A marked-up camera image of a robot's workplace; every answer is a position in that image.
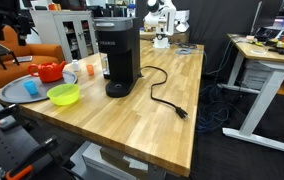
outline power cord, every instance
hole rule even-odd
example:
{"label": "power cord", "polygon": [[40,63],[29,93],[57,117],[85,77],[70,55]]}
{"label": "power cord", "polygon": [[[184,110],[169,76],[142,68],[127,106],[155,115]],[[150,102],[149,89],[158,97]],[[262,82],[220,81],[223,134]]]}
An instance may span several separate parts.
{"label": "power cord", "polygon": [[165,100],[162,100],[162,99],[159,99],[159,98],[155,98],[155,97],[153,96],[153,88],[154,88],[155,86],[159,86],[159,85],[161,85],[161,84],[164,84],[164,83],[167,81],[167,79],[168,79],[168,73],[167,73],[166,71],[164,71],[163,69],[158,68],[158,67],[155,67],[155,66],[145,66],[145,67],[141,68],[141,70],[142,70],[142,69],[145,69],[145,68],[157,69],[157,70],[159,70],[159,71],[161,71],[161,72],[163,72],[163,73],[165,74],[165,79],[164,79],[163,81],[152,84],[152,86],[151,86],[151,99],[172,106],[172,107],[175,109],[175,112],[176,112],[176,113],[179,115],[179,117],[182,118],[182,119],[190,118],[190,117],[188,116],[188,113],[187,113],[185,110],[183,110],[181,107],[178,107],[178,106],[176,106],[176,105],[174,105],[173,103],[170,103],[170,102],[168,102],[168,101],[165,101]]}

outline standing desk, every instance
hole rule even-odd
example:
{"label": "standing desk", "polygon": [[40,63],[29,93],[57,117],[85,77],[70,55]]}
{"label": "standing desk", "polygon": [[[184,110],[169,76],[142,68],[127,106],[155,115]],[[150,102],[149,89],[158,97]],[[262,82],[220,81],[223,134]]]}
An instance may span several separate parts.
{"label": "standing desk", "polygon": [[[144,77],[128,96],[108,97],[108,80],[103,78],[98,54],[79,61],[81,71],[75,73],[81,93],[77,102],[56,106],[44,100],[20,104],[21,111],[148,163],[150,179],[163,179],[166,171],[188,177],[203,54],[179,55],[176,49],[176,45],[154,49],[150,41],[141,41],[141,67],[156,66],[168,73],[167,82],[155,87],[153,95],[182,107],[188,120],[179,118],[170,106],[151,100],[151,85],[165,78],[155,69],[141,70]],[[88,76],[86,64],[94,66],[94,76]],[[64,69],[72,71],[72,66]]]}
{"label": "standing desk", "polygon": [[[233,35],[229,35],[229,37],[231,38],[231,41],[235,43],[239,52],[233,65],[228,83],[222,84],[221,86],[231,90],[240,89],[244,92],[257,93],[258,96],[240,130],[223,128],[223,133],[226,136],[284,151],[284,143],[253,134],[254,129],[260,122],[263,114],[269,107],[284,80],[284,55],[280,55],[277,52],[269,52],[267,47],[239,42],[238,38]],[[271,68],[270,76],[264,83],[261,91],[244,87],[239,88],[234,85],[244,58],[257,61]]]}

